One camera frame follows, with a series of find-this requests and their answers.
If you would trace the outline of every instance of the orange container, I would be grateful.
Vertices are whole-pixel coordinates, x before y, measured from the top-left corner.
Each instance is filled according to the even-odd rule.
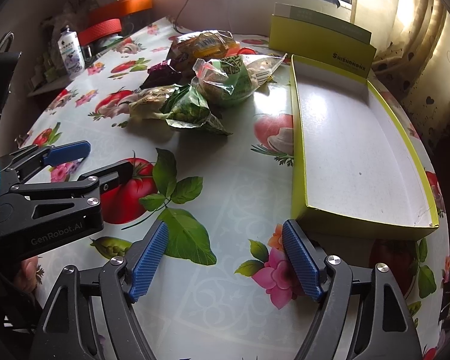
[[[120,19],[131,13],[150,9],[152,0],[118,0],[89,12],[89,25],[92,26],[110,19]]]

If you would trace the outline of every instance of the ribbed blue pad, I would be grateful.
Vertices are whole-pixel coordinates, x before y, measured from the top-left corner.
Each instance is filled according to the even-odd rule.
[[[147,293],[167,244],[168,227],[162,222],[132,271],[132,287],[128,294],[134,302]]]
[[[90,154],[90,150],[91,146],[87,141],[54,147],[43,158],[43,164],[57,167],[60,164],[87,157]]]
[[[320,287],[320,272],[288,221],[283,224],[282,240],[303,291],[319,302],[324,295]]]

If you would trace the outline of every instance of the white plastic bottle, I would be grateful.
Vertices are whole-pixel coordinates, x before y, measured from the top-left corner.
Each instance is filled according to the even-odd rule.
[[[58,48],[63,59],[63,64],[71,80],[75,79],[85,70],[82,50],[78,41],[77,33],[70,31],[69,26],[61,29]]]

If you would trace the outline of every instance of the floral tablecloth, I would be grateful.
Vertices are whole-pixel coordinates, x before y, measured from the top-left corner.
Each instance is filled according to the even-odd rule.
[[[37,297],[45,303],[64,266],[102,266],[142,239],[160,217],[170,228],[166,256],[149,293],[134,306],[157,358],[293,359],[317,307],[303,296],[282,247],[293,166],[293,145],[283,139],[293,128],[287,60],[244,104],[223,112],[223,125],[233,132],[229,137],[176,132],[159,120],[129,121],[128,104],[147,67],[165,59],[177,35],[171,21],[162,19],[127,38],[63,90],[32,127],[27,144],[91,144],[81,163],[46,169],[32,182],[74,180],[123,159],[134,164],[131,181],[102,195],[102,232],[40,256]],[[268,49],[265,37],[236,39],[243,47],[279,54]],[[391,267],[426,354],[439,342],[443,284],[450,274],[445,207],[415,129],[373,74],[370,80],[409,131],[440,227],[418,243],[310,236],[349,264]],[[169,199],[160,197],[163,180],[155,174],[175,178]],[[106,357],[113,359],[100,302],[96,306]],[[353,297],[336,359],[347,355],[357,306]]]

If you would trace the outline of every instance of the curtain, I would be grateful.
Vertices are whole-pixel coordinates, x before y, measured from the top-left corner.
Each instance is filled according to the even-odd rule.
[[[441,0],[354,0],[372,33],[372,69],[433,150],[450,126],[450,15]]]

